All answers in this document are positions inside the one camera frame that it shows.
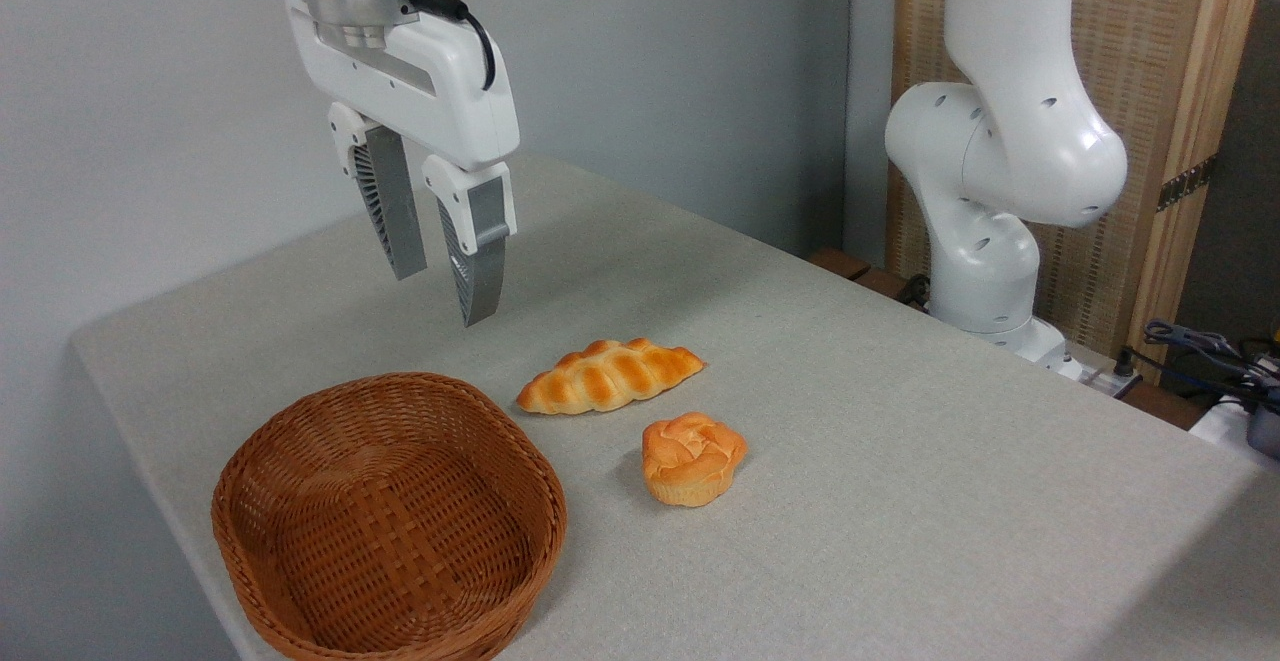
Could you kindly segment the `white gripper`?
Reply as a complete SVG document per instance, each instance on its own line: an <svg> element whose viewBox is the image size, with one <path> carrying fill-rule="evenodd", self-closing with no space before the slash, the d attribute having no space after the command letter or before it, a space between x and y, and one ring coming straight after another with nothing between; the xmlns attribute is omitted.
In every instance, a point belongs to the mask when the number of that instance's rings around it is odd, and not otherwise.
<svg viewBox="0 0 1280 661"><path fill-rule="evenodd" d="M498 309L506 240L517 232L509 168L499 161L518 147L518 123L497 45L425 1L285 5L308 77L339 101L328 120L340 169L357 184L398 281L426 268L401 135L433 152L422 173L471 327Z"/></svg>

